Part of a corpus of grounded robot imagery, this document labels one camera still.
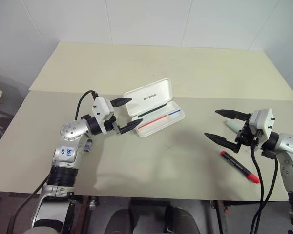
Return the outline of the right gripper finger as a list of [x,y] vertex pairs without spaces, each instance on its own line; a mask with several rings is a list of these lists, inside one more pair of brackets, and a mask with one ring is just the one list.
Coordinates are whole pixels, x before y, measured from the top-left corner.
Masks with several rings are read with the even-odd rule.
[[227,141],[227,139],[224,138],[224,137],[221,137],[221,136],[218,136],[218,135],[215,135],[215,134],[210,134],[210,133],[204,133],[204,135],[208,139],[212,140],[214,143],[216,143],[216,144],[218,144],[220,146],[223,146],[223,147],[225,147],[227,149],[230,149],[235,153],[238,153],[239,150],[240,150],[240,145],[239,144]]
[[242,113],[236,110],[215,110],[216,113],[220,114],[223,117],[230,118],[230,119],[238,119],[238,120],[247,120],[247,114]]

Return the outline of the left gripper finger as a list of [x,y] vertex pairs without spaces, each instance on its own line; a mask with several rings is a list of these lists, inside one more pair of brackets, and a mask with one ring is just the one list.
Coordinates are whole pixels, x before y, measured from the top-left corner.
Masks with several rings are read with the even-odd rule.
[[129,97],[117,98],[111,101],[111,105],[113,107],[121,107],[130,101],[132,101],[132,98],[129,98]]
[[135,129],[141,122],[143,121],[142,118],[136,119],[134,121],[129,122],[126,126],[120,127],[118,126],[118,130],[120,134],[127,133],[133,129]]

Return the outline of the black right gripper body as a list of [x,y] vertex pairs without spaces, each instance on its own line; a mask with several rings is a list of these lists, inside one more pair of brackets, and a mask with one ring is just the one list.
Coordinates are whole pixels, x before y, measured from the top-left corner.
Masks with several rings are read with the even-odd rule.
[[246,114],[245,124],[241,130],[238,131],[237,136],[235,138],[236,149],[240,149],[241,145],[256,147],[259,144],[259,140],[262,136],[262,131],[255,129],[253,133],[251,131],[251,127],[249,126],[249,121],[251,118],[251,114]]

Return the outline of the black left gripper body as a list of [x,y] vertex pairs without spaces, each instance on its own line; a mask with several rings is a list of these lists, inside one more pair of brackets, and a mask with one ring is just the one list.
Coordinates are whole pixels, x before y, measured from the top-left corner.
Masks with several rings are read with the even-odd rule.
[[105,127],[105,130],[106,130],[107,132],[113,130],[113,131],[116,132],[116,134],[119,134],[119,133],[120,133],[120,127],[119,127],[119,125],[117,124],[116,120],[117,120],[116,117],[115,117],[114,115],[112,115],[111,118],[110,118],[109,120],[106,120],[106,121],[104,122],[104,127]]

